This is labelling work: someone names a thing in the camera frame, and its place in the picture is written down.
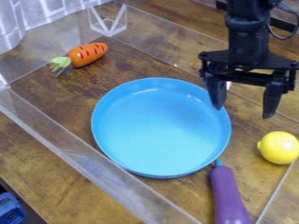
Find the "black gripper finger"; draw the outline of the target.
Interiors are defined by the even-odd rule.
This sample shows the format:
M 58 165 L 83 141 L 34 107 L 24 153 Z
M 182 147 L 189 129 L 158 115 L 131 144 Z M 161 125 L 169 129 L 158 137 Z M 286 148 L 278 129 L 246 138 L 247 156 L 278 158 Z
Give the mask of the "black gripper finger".
M 227 82 L 217 75 L 206 74 L 206 86 L 210 93 L 210 100 L 217 110 L 225 105 L 227 99 Z
M 285 85 L 282 82 L 273 81 L 266 86 L 266 92 L 263 96 L 263 118 L 265 119 L 269 119 L 275 115 L 283 92 L 285 92 Z

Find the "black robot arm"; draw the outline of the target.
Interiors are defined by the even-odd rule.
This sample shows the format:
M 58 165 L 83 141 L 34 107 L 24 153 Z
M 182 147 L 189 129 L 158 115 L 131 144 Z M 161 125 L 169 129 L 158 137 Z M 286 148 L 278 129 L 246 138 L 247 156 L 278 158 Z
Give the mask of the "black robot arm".
M 221 109 L 225 104 L 230 81 L 261 86 L 266 89 L 266 119 L 274 116 L 282 95 L 295 89 L 299 71 L 299 62 L 269 49 L 269 40 L 275 35 L 270 11 L 275 7 L 286 8 L 282 0 L 227 0 L 229 49 L 199 54 L 201 77 L 214 107 Z

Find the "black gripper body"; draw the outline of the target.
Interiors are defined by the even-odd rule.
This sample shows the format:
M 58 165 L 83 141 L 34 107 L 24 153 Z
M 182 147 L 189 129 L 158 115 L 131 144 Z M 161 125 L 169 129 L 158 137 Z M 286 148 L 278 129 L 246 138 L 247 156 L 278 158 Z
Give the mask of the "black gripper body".
M 217 75 L 226 82 L 234 81 L 267 87 L 273 81 L 282 82 L 285 93 L 295 89 L 295 61 L 275 55 L 269 49 L 270 16 L 226 16 L 229 49 L 202 52 L 201 77 Z

